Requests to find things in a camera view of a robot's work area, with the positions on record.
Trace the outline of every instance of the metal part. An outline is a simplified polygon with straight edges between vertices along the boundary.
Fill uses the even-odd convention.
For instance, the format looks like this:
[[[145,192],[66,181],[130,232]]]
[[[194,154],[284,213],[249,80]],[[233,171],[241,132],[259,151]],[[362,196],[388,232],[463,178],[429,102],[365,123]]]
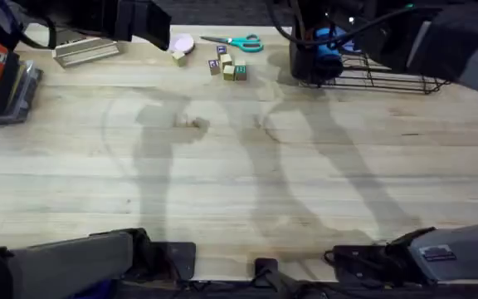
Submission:
[[[117,42],[103,38],[87,38],[58,46],[52,51],[53,58],[64,68],[96,61],[120,54]]]
[[[430,280],[478,279],[478,225],[431,231],[408,250]]]

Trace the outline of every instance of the metal wire rack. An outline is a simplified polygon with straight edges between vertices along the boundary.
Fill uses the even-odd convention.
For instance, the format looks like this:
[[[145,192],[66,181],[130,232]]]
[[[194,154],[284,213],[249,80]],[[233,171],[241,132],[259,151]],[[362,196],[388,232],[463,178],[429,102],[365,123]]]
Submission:
[[[394,71],[369,59],[365,54],[351,53],[342,55],[344,71],[341,76],[313,84],[302,81],[301,85],[316,88],[342,88],[376,91],[396,91],[430,95],[438,92],[450,82],[415,76]]]

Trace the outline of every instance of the gray device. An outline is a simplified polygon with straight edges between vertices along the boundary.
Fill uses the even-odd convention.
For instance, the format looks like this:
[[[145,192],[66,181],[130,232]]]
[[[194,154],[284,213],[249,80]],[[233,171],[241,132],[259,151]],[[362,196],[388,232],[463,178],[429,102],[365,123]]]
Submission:
[[[425,233],[412,240],[409,251],[433,281],[478,280],[478,225]]]

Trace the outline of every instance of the scissor blade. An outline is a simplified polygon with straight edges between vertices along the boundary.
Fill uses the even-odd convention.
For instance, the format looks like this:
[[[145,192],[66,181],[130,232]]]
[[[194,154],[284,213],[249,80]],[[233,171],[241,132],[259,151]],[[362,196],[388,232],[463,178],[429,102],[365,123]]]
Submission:
[[[228,43],[227,38],[219,38],[219,37],[200,37],[203,40],[210,41],[210,42],[223,42],[223,43]]]

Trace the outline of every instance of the pink object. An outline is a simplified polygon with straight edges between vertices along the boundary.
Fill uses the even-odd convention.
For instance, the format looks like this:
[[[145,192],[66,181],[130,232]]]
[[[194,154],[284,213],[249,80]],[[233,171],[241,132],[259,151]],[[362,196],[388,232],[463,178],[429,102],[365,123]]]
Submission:
[[[170,51],[180,51],[189,54],[195,47],[195,41],[190,34],[180,33],[171,38],[169,43]]]

